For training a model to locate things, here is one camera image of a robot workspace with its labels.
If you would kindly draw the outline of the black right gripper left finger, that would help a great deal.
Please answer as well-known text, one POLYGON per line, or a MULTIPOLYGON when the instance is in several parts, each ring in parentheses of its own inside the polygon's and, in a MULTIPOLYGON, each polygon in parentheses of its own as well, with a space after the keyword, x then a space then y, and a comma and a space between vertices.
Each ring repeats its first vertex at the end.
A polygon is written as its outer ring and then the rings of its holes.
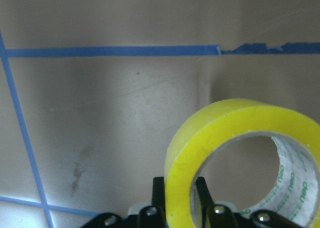
POLYGON ((166 214, 164 177, 154 177, 152 181, 152 207, 166 214))

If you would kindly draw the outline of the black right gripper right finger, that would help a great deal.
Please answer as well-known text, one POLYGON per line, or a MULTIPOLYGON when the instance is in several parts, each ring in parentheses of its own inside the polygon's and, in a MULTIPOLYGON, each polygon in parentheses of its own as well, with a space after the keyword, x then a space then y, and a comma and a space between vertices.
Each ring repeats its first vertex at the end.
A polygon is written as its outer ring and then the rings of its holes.
POLYGON ((205 215, 207 208, 212 206, 214 201, 204 177, 198 177, 195 181, 195 186, 199 197, 201 214, 205 215))

